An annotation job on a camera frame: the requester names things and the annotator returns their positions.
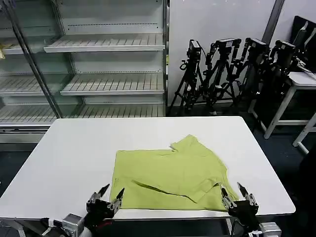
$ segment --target glass display fridge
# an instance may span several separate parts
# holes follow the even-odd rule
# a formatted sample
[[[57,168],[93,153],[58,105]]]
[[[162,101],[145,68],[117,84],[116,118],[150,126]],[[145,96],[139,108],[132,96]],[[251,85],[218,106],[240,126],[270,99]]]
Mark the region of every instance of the glass display fridge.
[[[1,0],[0,129],[163,117],[166,0]]]

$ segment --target white wall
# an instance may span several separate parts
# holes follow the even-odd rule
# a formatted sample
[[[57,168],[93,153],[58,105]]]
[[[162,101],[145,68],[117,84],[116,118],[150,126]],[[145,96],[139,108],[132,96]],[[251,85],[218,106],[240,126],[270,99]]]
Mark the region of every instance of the white wall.
[[[275,0],[171,0],[170,3],[170,63],[168,104],[174,97],[183,71],[181,60],[187,59],[190,39],[198,40],[206,52],[210,44],[225,38],[261,39]],[[205,57],[200,62],[206,69]]]
[[[294,17],[298,15],[307,20],[316,22],[315,0],[285,0],[275,32],[271,40],[271,46],[277,40],[288,41],[291,36]]]

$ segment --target glass door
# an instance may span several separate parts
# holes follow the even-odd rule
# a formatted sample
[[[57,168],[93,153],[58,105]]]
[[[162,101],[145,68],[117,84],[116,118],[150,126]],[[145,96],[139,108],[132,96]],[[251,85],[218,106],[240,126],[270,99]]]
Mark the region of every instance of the glass door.
[[[59,98],[71,66],[63,54],[43,50],[59,37],[52,2],[3,0],[0,18],[0,126],[49,126],[66,118],[78,105]]]

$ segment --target camera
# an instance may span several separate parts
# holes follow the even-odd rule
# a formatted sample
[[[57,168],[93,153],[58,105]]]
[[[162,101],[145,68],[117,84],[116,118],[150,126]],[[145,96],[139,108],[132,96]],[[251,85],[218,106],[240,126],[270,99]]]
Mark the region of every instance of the camera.
[[[270,50],[269,45],[258,39],[246,38],[246,43],[261,52],[267,52]]]
[[[202,48],[194,39],[190,40],[187,57],[189,60],[200,61]]]
[[[228,47],[239,46],[240,43],[241,43],[241,39],[229,38],[229,39],[217,40],[215,42],[215,46],[218,48],[228,48]]]
[[[293,57],[296,56],[296,46],[288,42],[277,40],[275,50],[277,52],[276,63],[280,65],[282,69],[288,69],[294,59]]]

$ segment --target metal pole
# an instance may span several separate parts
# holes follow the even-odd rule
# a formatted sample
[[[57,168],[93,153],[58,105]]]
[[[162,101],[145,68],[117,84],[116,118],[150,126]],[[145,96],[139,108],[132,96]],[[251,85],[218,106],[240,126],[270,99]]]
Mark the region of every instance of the metal pole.
[[[284,1],[285,0],[276,0],[275,4],[273,6],[266,30],[265,30],[263,37],[262,37],[262,41],[264,43],[268,43],[268,44],[271,43],[271,39],[272,39],[272,36],[275,32],[275,29],[277,26],[277,21],[278,21],[278,18],[280,17]]]
[[[11,1],[10,0],[2,0],[2,6],[4,9],[5,14],[7,15],[7,17],[9,18],[9,20],[12,23],[12,28],[14,31],[14,34],[19,42],[19,44],[21,45],[21,48],[23,50],[24,56],[26,58],[26,60],[28,61],[35,78],[37,79],[39,86],[41,87],[51,109],[53,110],[53,112],[55,113],[56,117],[58,119],[62,118],[62,113],[61,110],[59,108],[59,106],[57,105],[55,98],[51,95],[49,88],[43,78],[43,75],[41,74],[41,72],[38,69],[38,66],[35,63],[35,60],[33,58],[33,55],[28,47],[28,44],[23,36],[23,33],[21,31],[17,16],[12,8],[11,5]]]

